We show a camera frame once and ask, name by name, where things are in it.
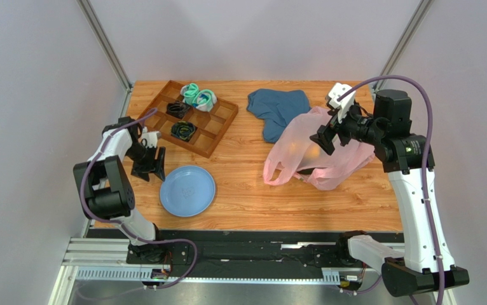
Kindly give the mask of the blue cloth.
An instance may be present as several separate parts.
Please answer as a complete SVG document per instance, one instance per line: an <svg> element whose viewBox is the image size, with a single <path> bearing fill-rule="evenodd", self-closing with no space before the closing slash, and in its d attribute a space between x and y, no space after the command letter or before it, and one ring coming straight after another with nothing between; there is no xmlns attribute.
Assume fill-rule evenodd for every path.
<svg viewBox="0 0 487 305"><path fill-rule="evenodd" d="M279 91L261 88L247 96L247 110L264 121L263 140L275 143L288 124L311 107L304 91Z"/></svg>

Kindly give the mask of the right aluminium corner post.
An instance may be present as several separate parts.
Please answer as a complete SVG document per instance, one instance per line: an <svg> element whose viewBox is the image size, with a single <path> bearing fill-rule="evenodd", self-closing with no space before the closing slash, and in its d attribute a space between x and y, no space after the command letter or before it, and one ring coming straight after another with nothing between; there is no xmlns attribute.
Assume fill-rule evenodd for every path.
<svg viewBox="0 0 487 305"><path fill-rule="evenodd" d="M385 65L383 66L380 75L386 76L391 75L394 72L396 65L401 59L404 51L411 42L413 36L420 27L420 24L425 19L430 8L433 6L434 0L421 0L418 2L411 18L406 24L402 34L400 35L398 41L396 42L394 49L392 50L389 58L387 59Z"/></svg>

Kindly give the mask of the blue plate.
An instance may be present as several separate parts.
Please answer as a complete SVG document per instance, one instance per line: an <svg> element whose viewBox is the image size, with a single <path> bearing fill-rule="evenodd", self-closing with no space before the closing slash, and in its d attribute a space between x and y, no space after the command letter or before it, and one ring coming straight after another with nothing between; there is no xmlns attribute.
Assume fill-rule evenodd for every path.
<svg viewBox="0 0 487 305"><path fill-rule="evenodd" d="M163 208L176 217L194 217L214 201L216 183L204 168L187 165L170 172L160 187Z"/></svg>

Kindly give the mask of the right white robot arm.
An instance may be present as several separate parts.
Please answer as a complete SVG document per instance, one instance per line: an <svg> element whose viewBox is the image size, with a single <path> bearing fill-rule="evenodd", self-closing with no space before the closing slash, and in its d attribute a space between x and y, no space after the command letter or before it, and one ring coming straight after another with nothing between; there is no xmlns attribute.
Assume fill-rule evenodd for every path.
<svg viewBox="0 0 487 305"><path fill-rule="evenodd" d="M382 277L394 297L440 292L467 285L469 272L456 265L442 232L434 195L434 159L426 138L411 131L412 101L400 90L382 90L372 114L355 101L355 91L337 83L326 96L330 120L311 140L327 154L351 141L372 145L394 190L401 214L404 251L362 231L340 237L340 257L361 261Z"/></svg>

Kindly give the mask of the teal grey rolled sock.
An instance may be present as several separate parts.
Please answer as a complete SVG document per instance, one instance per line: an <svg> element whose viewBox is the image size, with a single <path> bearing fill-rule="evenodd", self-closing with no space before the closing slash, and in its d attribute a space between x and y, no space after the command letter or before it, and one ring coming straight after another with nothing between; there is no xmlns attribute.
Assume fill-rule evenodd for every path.
<svg viewBox="0 0 487 305"><path fill-rule="evenodd" d="M217 96L212 90L200 90L193 102L193 106L202 112L210 112L217 104Z"/></svg>

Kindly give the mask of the left aluminium corner post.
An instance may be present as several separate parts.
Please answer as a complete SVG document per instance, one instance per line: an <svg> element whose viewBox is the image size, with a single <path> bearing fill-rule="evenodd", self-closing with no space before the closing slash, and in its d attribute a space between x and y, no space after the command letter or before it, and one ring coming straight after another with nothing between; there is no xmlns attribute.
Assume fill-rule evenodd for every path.
<svg viewBox="0 0 487 305"><path fill-rule="evenodd" d="M81 8L87 22L89 23L95 37L97 38L103 52L105 53L116 77L119 79L122 87L126 92L130 92L133 88L133 83L125 72L121 61L119 60L115 49L113 48L103 26L100 18L97 16L96 11L89 0L77 0L79 7Z"/></svg>

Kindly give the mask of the aluminium frame rail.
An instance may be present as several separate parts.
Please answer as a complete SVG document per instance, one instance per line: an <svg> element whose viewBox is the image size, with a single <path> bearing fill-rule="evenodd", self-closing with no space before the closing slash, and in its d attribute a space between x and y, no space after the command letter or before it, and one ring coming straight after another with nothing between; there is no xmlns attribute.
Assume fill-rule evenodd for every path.
<svg viewBox="0 0 487 305"><path fill-rule="evenodd" d="M395 298L378 272L338 257L336 232L164 231L164 259L115 229L72 238L50 304L434 304Z"/></svg>

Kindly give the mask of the aluminium corner post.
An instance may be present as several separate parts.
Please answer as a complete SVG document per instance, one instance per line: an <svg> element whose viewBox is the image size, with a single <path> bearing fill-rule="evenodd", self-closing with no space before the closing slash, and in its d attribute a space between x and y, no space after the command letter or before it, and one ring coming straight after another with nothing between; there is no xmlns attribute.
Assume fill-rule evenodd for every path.
<svg viewBox="0 0 487 305"><path fill-rule="evenodd" d="M433 6L434 0L421 0L418 2L411 18L406 24L402 34L400 35L398 41L396 42L394 49L392 50L389 58L387 59L385 65L383 66L380 75L386 76L391 75L394 72L396 65L401 59L404 51L411 42L413 36L420 27L420 24L425 19L430 8Z"/></svg>
<svg viewBox="0 0 487 305"><path fill-rule="evenodd" d="M79 7L81 8L87 22L89 23L95 37L97 38L103 52L105 53L116 77L119 79L122 87L126 92L130 92L133 88L133 83L125 72L121 61L119 60L115 49L113 48L103 26L100 18L97 16L96 11L89 0L77 0Z"/></svg>

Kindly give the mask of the wooden compartment tray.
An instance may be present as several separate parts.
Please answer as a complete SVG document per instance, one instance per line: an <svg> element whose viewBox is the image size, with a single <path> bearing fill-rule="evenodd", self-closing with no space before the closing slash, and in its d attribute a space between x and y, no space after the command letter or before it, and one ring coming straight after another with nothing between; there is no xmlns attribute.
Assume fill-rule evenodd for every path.
<svg viewBox="0 0 487 305"><path fill-rule="evenodd" d="M166 141L209 158L238 114L238 106L223 98L218 98L217 103L209 112L191 108L183 118L167 114L169 104L182 101L180 89L183 86L182 83L170 80L155 97L151 97L148 100L148 106L139 117L144 117L154 108L157 109L157 112L145 120L142 126L146 126L148 130L161 132L162 139ZM180 121L189 122L196 128L187 141L172 135L172 127Z"/></svg>

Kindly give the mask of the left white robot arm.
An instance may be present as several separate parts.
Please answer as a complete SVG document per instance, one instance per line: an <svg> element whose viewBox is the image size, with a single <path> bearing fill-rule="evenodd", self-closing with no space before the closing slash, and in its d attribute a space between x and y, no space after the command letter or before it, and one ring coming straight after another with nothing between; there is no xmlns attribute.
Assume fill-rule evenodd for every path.
<svg viewBox="0 0 487 305"><path fill-rule="evenodd" d="M160 132L150 132L130 117L102 131L102 142L73 174L84 214L89 219L117 227L129 240L133 257L153 264L168 262L168 250L161 245L160 230L135 207L135 194L123 160L132 162L131 174L148 182L154 174L165 180L165 148L158 146Z"/></svg>

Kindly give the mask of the teal white rolled sock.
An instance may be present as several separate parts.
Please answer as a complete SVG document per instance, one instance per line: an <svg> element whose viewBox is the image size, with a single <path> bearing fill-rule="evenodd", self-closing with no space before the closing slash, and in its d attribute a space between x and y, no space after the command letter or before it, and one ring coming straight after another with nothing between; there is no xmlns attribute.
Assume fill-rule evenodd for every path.
<svg viewBox="0 0 487 305"><path fill-rule="evenodd" d="M197 96L200 92L200 89L196 83L190 83L184 85L180 90L180 95L182 96L182 101L185 104L195 106Z"/></svg>

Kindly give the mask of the pink plastic bag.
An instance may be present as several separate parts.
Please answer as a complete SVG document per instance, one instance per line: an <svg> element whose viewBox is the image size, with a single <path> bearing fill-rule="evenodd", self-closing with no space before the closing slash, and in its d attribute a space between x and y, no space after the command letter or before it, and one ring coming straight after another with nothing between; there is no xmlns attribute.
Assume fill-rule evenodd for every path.
<svg viewBox="0 0 487 305"><path fill-rule="evenodd" d="M374 160L374 147L350 141L345 146L335 139L334 152L326 154L310 140L320 126L326 125L331 116L322 107L296 116L285 128L269 152L263 168L263 181L280 186L296 178L321 191L337 188L354 172Z"/></svg>

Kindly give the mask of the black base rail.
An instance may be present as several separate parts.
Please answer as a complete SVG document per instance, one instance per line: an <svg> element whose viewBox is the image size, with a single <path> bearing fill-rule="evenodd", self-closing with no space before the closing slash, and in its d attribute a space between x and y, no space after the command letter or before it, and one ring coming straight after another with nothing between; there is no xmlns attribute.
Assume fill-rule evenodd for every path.
<svg viewBox="0 0 487 305"><path fill-rule="evenodd" d="M340 257L338 231L204 231L163 229L172 276L189 271L187 279L314 280L322 268L360 271L362 264ZM93 229L87 238L125 242L130 264L151 263L132 256L128 238L117 229Z"/></svg>

